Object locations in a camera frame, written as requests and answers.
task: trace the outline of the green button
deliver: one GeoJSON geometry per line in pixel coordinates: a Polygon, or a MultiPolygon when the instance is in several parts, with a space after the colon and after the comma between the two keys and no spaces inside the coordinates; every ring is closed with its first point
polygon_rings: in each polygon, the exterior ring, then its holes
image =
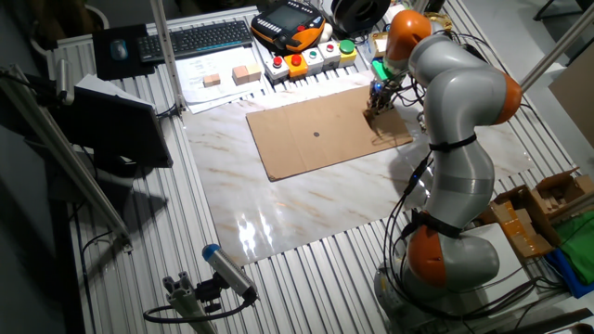
{"type": "Polygon", "coordinates": [[[341,41],[340,49],[344,54],[353,53],[353,51],[355,51],[355,43],[349,40],[343,40],[341,41]]]}

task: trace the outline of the computer monitor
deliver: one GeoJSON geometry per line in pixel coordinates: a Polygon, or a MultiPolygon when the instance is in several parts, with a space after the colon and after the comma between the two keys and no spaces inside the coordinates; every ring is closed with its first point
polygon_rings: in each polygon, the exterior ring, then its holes
{"type": "MultiPolygon", "coordinates": [[[[53,81],[31,75],[27,79],[37,90],[56,92],[53,81]]],[[[125,157],[143,167],[173,165],[150,105],[74,87],[70,106],[48,109],[71,143],[92,148],[96,155],[125,157]]]]}

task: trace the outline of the blue object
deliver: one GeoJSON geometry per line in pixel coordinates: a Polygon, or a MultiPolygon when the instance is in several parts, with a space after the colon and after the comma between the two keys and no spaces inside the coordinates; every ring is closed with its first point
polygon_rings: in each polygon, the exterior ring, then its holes
{"type": "Polygon", "coordinates": [[[559,270],[561,275],[563,275],[563,280],[565,283],[567,283],[567,286],[574,297],[580,298],[583,295],[594,291],[594,283],[585,286],[579,281],[579,279],[577,279],[574,270],[567,262],[563,252],[560,249],[550,252],[549,254],[545,255],[545,258],[549,261],[549,263],[554,265],[557,270],[559,270]]]}
{"type": "Polygon", "coordinates": [[[202,257],[204,258],[204,261],[208,262],[208,260],[211,258],[211,256],[213,256],[213,254],[220,249],[221,249],[221,246],[219,246],[217,244],[211,244],[208,246],[204,246],[204,249],[202,249],[202,257]]]}
{"type": "Polygon", "coordinates": [[[123,39],[113,40],[110,43],[111,58],[113,60],[121,61],[128,59],[128,49],[126,48],[126,41],[123,39]]]}

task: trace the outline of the white marble slab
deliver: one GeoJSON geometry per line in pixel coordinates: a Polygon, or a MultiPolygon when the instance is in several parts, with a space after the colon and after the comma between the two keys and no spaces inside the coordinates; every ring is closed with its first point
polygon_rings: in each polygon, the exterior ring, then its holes
{"type": "MultiPolygon", "coordinates": [[[[369,72],[184,116],[221,246],[240,265],[388,216],[429,151],[416,121],[420,106],[397,106],[414,141],[399,148],[270,182],[246,113],[368,86],[369,72]]],[[[497,178],[534,167],[507,124],[476,131],[497,178]]],[[[426,173],[409,205],[430,190],[426,173]]]]}

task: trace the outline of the aluminum profile table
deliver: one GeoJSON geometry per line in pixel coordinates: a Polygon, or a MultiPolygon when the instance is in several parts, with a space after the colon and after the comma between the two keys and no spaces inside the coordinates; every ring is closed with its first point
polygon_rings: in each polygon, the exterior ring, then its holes
{"type": "MultiPolygon", "coordinates": [[[[454,30],[487,40],[466,7],[450,0],[444,11],[454,22],[454,30]]],[[[235,9],[169,22],[172,31],[189,29],[230,20],[250,24],[257,15],[255,7],[235,9]]],[[[381,30],[385,22],[376,26],[381,30]]],[[[154,25],[149,33],[156,33],[154,25]]],[[[497,54],[472,39],[486,59],[500,69],[504,64],[497,54]]],[[[252,52],[262,65],[272,55],[258,43],[252,52]]],[[[48,68],[53,78],[54,64],[65,58],[72,63],[75,82],[87,73],[96,73],[90,35],[63,40],[48,54],[48,68]]],[[[359,57],[354,66],[327,71],[297,83],[272,86],[263,80],[261,89],[243,99],[274,94],[321,81],[367,71],[368,64],[359,57]]],[[[130,94],[157,105],[157,112],[174,104],[164,65],[154,74],[112,81],[130,94]]],[[[523,103],[531,105],[525,99],[523,103]]],[[[87,333],[191,333],[188,325],[158,325],[144,321],[142,313],[167,304],[161,279],[187,271],[194,283],[212,277],[213,270],[202,260],[201,250],[217,243],[213,220],[200,176],[190,152],[183,121],[174,116],[161,121],[174,166],[143,173],[134,181],[131,198],[123,213],[130,229],[134,251],[117,247],[113,237],[102,238],[81,257],[82,246],[92,237],[107,231],[92,208],[83,207],[70,222],[73,253],[80,282],[84,323],[87,333]],[[167,199],[163,204],[157,198],[167,199]],[[83,276],[86,267],[87,279],[83,276]]],[[[538,113],[522,107],[510,120],[510,126],[534,161],[536,167],[498,180],[496,194],[526,184],[534,187],[546,176],[574,167],[559,141],[538,113]]],[[[398,217],[401,229],[407,217],[398,217]]],[[[261,300],[238,315],[216,320],[219,333],[386,333],[398,332],[378,305],[372,279],[381,261],[385,222],[379,220],[323,238],[302,247],[244,266],[256,283],[261,300]]],[[[557,277],[540,263],[528,264],[529,276],[557,277]]],[[[546,296],[539,290],[540,296],[546,296]]],[[[543,305],[558,302],[568,295],[548,299],[543,305]]],[[[232,291],[224,291],[224,310],[234,309],[241,301],[232,291]]],[[[477,332],[497,328],[517,319],[519,313],[496,319],[470,322],[477,332]]],[[[174,316],[168,311],[163,316],[174,316]]],[[[422,332],[465,332],[460,323],[435,321],[420,328],[422,332]]]]}

